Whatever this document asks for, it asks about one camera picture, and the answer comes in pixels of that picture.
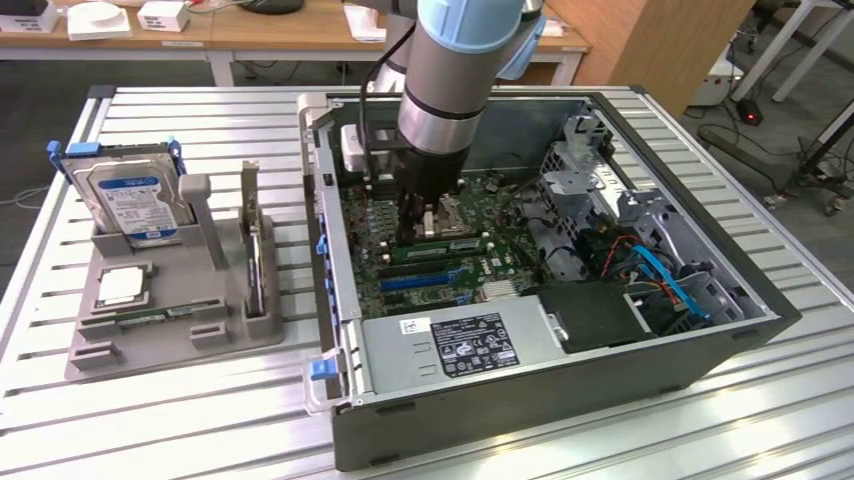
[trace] wooden desk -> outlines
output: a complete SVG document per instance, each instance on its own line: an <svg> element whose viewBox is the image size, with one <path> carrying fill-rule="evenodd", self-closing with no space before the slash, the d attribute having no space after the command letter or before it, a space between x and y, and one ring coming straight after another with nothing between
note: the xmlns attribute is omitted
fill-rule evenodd
<svg viewBox="0 0 854 480"><path fill-rule="evenodd" d="M66 1L67 4L85 0ZM194 15L181 33L143 30L137 8L129 8L134 36L109 40L69 40L69 25L61 18L51 33L0 32L3 60L207 60L211 15Z"/></svg>
<svg viewBox="0 0 854 480"><path fill-rule="evenodd" d="M242 8L217 12L211 37L217 85L234 85L231 62L237 60L374 61L381 43L360 43L350 35L341 0L307 0L306 7L289 15L258 15ZM590 44L578 32L544 38L534 62L557 64L556 85L570 85L582 55Z"/></svg>
<svg viewBox="0 0 854 480"><path fill-rule="evenodd" d="M67 3L82 3L71 0ZM360 43L350 35L340 0L307 0L289 15L259 15L239 7L191 16L181 33L143 30L138 9L129 8L134 37L69 40L66 19L53 33L0 32L3 60L201 60L211 64L214 84L234 86L231 63L251 61L374 61L382 44ZM557 65L552 83L573 83L582 55L590 45L573 31L562 38L544 38L534 62Z"/></svg>

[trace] cable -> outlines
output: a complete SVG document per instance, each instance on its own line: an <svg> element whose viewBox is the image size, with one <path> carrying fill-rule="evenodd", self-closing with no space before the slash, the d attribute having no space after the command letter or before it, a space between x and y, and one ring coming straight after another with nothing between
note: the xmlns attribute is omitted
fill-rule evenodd
<svg viewBox="0 0 854 480"><path fill-rule="evenodd" d="M789 155L796 155L799 153L803 153L801 150L799 150L797 152L784 152L784 153L775 153L772 152L768 148L765 148L763 146L763 144L760 142L757 142L753 138L750 138L748 135L745 135L744 133L741 133L737 130L733 130L729 127L725 127L724 125L718 125L716 123L708 123L705 125L701 125L698 130L702 130L704 128L709 128L709 127L714 127L714 128L720 128L721 130L726 130L728 132L733 132L737 135L740 135L745 140L748 140L750 143L753 143L757 147L760 147L760 150L763 150L765 153L768 153L769 155L775 155L776 157L788 157Z"/></svg>
<svg viewBox="0 0 854 480"><path fill-rule="evenodd" d="M273 62L270 62L270 65L262 65L258 62L254 62L251 60L247 61L247 63L251 63L253 65L255 65L258 68L271 68L277 63L279 63L279 60L274 60Z"/></svg>
<svg viewBox="0 0 854 480"><path fill-rule="evenodd" d="M578 256L578 252L576 250L573 250L570 247L568 247L566 245L561 245L560 247L556 247L552 252L549 252L549 255L546 255L546 257L544 258L544 261L541 263L546 263L549 261L549 259L556 255L556 253L558 253L561 250L566 251L570 253L570 255L573 256Z"/></svg>
<svg viewBox="0 0 854 480"><path fill-rule="evenodd" d="M218 5L217 7L205 9L205 10L198 10L195 8L187 7L187 11L190 13L213 13L217 12L218 10L222 10L223 8L231 7L233 5L245 5L247 3L253 3L255 0L238 0L235 2L229 2L229 3L223 3L222 5Z"/></svg>
<svg viewBox="0 0 854 480"><path fill-rule="evenodd" d="M689 115L688 110L682 113L682 115L685 115L685 116L686 116L686 117L689 117L689 118L693 118L694 120L702 120L702 119L705 119L705 118L706 118L706 114L709 113L709 110L710 110L710 109L705 109L705 110L704 110L704 114L702 114L702 115L700 115L700 116L697 116L697 117L696 117L694 115Z"/></svg>
<svg viewBox="0 0 854 480"><path fill-rule="evenodd" d="M263 78L265 80L267 80L267 81L269 81L270 83L273 83L274 85L282 85L282 81L289 81L289 80L291 80L291 78L294 78L294 74L297 73L297 70L299 69L299 66L301 66L301 64L302 64L303 62L302 62L302 60L301 60L301 61L298 61L298 62L294 64L294 68L291 69L291 73L289 73L287 77L285 77L285 79L283 79L282 81L279 81L279 80L274 80L271 77L269 77L267 75L265 75L265 74L259 73L259 72L258 72L253 67L250 67L250 65L254 65L254 66L257 66L257 67L259 66L259 65L257 65L257 64L255 64L255 62L242 62L242 61L238 61L238 63L239 63L239 64L241 64L241 66L247 70L247 72L250 72L253 75L255 75L255 76L257 76L257 77L259 77L259 78Z"/></svg>
<svg viewBox="0 0 854 480"><path fill-rule="evenodd" d="M670 276L670 272L668 271L668 269L662 265L662 262L658 261L658 258L656 258L656 255L653 255L653 252L650 252L644 245L636 245L634 247L632 247L632 250L636 253L638 253L644 258L646 258L646 260L650 262L650 265L653 266L653 268L656 268L656 270L658 270L658 273L661 274L662 278L665 279L665 282L668 283L670 288L673 288L673 291L680 296L680 298L682 299L685 304L688 305L689 310L692 311L692 313L694 313L696 315L701 316L705 319L709 319L709 314L700 307L700 305L697 304L697 302L694 301L692 296L688 293L685 293L685 290L682 290L682 287L680 286L677 281Z"/></svg>
<svg viewBox="0 0 854 480"><path fill-rule="evenodd" d="M546 220L545 218L541 217L529 217L529 219L525 221L526 224L532 223L532 220L537 220L540 223L544 224L544 226L546 228L556 228L556 224L553 222L550 222L549 220Z"/></svg>
<svg viewBox="0 0 854 480"><path fill-rule="evenodd" d="M35 206L35 205L25 205L22 202L25 200L29 200L30 198L35 197L37 195L39 195L42 192L45 192L49 188L51 188L50 186L47 187L37 187L37 188L30 188L27 190L23 190L21 192L18 192L15 194L15 197L13 197L11 200L3 200L0 201L0 207L6 207L10 205L15 205L21 208L27 208L30 210L39 210L42 208L42 206Z"/></svg>
<svg viewBox="0 0 854 480"><path fill-rule="evenodd" d="M605 274L608 273L609 267L612 266L612 260L614 260L614 253L617 252L617 246L620 245L620 241L624 240L625 238L632 238L634 240L641 241L641 239L634 235L621 235L620 237L617 237L617 240L614 240L614 243L612 244L612 249L609 250L609 258L605 261L605 267L602 267L602 274L600 275L600 278L605 278Z"/></svg>
<svg viewBox="0 0 854 480"><path fill-rule="evenodd" d="M644 282L644 281L633 282L632 285L652 285L653 287L658 288L662 292L665 292L665 294L668 295L668 298L670 299L670 303L673 303L674 305L680 303L680 300L677 300L677 297L674 296L668 286L658 280L650 280L649 282Z"/></svg>
<svg viewBox="0 0 854 480"><path fill-rule="evenodd" d="M831 25L831 22L833 22L837 19L837 17L843 14L844 11L847 11L847 9L841 8L840 11L833 15L833 17L831 17L828 19L828 21L823 24L823 26L819 27L819 30L816 30L816 33L811 36L811 41L816 40L816 37L819 36L820 33L823 33L823 31L825 30L825 27L828 25ZM760 96L760 94L763 93L763 85L765 84L765 80L769 78L769 75L772 75L775 70L777 70L777 67L781 66L781 64L784 63L784 60L787 60L796 53L799 53L801 50L804 50L807 48L807 46L808 46L807 43L801 43L801 46L799 48L796 48L792 52L789 52L787 55L784 55L783 57L780 57L777 59L777 62L775 63L775 66L765 72L765 74L763 75L763 78L760 79L760 82L755 86L756 90L753 91L753 94L750 95L750 99L752 100L756 100L757 97Z"/></svg>
<svg viewBox="0 0 854 480"><path fill-rule="evenodd" d="M416 32L416 25L410 27L410 29L404 34L398 42L392 46L392 48L386 51L386 53L384 53L382 57L380 57L380 60L377 60L377 62L372 66L372 70L369 71L369 74L365 76L365 79L362 80L362 87L360 88L360 140L362 142L362 148L365 149L365 161L369 167L369 173L372 172L372 165L373 165L373 161L372 161L373 154L372 154L372 148L369 145L369 123L368 123L366 112L365 112L366 104L369 102L369 83L372 81L372 77L374 77L380 73L381 67L384 66L386 61L392 58L392 56L396 54L396 52L401 50L401 47L404 46L406 41L410 39L414 32Z"/></svg>

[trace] white box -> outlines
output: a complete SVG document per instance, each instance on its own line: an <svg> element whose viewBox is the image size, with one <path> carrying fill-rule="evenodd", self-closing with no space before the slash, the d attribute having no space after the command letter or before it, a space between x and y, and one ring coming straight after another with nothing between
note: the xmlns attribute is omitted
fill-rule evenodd
<svg viewBox="0 0 854 480"><path fill-rule="evenodd" d="M59 10L54 2L49 3L38 17L18 15L0 15L0 32L15 33L51 33L59 20Z"/></svg>
<svg viewBox="0 0 854 480"><path fill-rule="evenodd" d="M137 16L143 29L162 32L181 32L190 21L185 2L150 0Z"/></svg>
<svg viewBox="0 0 854 480"><path fill-rule="evenodd" d="M121 9L119 16L111 19L109 23L90 22L85 18L69 15L69 40L105 40L107 38L127 38L134 36L131 30L131 21L129 20L129 12Z"/></svg>

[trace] blue latch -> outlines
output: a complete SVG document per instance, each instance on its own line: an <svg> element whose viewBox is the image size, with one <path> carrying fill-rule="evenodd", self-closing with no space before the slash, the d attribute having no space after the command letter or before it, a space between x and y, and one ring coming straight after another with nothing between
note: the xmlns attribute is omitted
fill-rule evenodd
<svg viewBox="0 0 854 480"><path fill-rule="evenodd" d="M321 235L321 239L318 240L318 245L315 245L315 252L318 253L318 255L326 255L329 252L329 249L326 246L326 233Z"/></svg>
<svg viewBox="0 0 854 480"><path fill-rule="evenodd" d="M69 145L66 155L70 157L98 157L102 144L98 142L79 142Z"/></svg>
<svg viewBox="0 0 854 480"><path fill-rule="evenodd" d="M326 360L315 360L309 366L309 378L313 382L318 380L330 380L338 377L338 364L336 363L336 357Z"/></svg>

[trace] table leg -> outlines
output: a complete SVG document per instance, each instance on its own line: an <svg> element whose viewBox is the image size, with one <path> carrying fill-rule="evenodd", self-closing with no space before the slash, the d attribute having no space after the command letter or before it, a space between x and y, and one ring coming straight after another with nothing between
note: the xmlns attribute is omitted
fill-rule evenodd
<svg viewBox="0 0 854 480"><path fill-rule="evenodd" d="M796 12L792 15L792 18L784 25L784 28L780 30L777 37L775 37L775 41L772 42L772 44L769 45L769 48L763 53L763 56L760 57L757 64L753 66L753 68L750 69L750 72L748 72L748 75L742 79L742 83L738 85L738 88L736 89L736 93L733 93L734 101L738 102L742 98L745 98L745 95L748 95L748 92L750 92L750 89L757 83L757 80L760 80L760 77L765 73L765 69L769 68L771 63L775 61L775 57L777 57L777 54L784 49L787 42L789 41L789 39L792 38L792 35L799 30L799 27L804 23L804 19L811 14L815 7L816 7L816 0L804 0L801 2L801 6L797 8Z"/></svg>
<svg viewBox="0 0 854 480"><path fill-rule="evenodd" d="M231 51L211 50L207 52L211 73L214 74L214 85L218 87L234 87L235 77L231 73L231 62L235 54Z"/></svg>
<svg viewBox="0 0 854 480"><path fill-rule="evenodd" d="M796 85L804 78L804 75L807 75L807 72L813 68L813 65L816 65L819 58L823 56L828 48L831 48L837 37L843 35L843 32L845 32L847 27L852 23L852 19L854 19L854 10L849 10L848 13L835 20L831 30L828 30L828 33L823 36L821 40L811 50L811 53L808 53L804 60L801 60L799 68L792 72L789 78L781 85L780 90L777 90L777 93L772 97L776 102L783 102L787 99L787 95L789 95L789 92L796 88Z"/></svg>
<svg viewBox="0 0 854 480"><path fill-rule="evenodd" d="M576 78L576 72L578 71L578 64L582 61L582 53L568 52L564 56L564 61L558 64L556 69L556 75L552 77L553 85L573 85L573 79Z"/></svg>

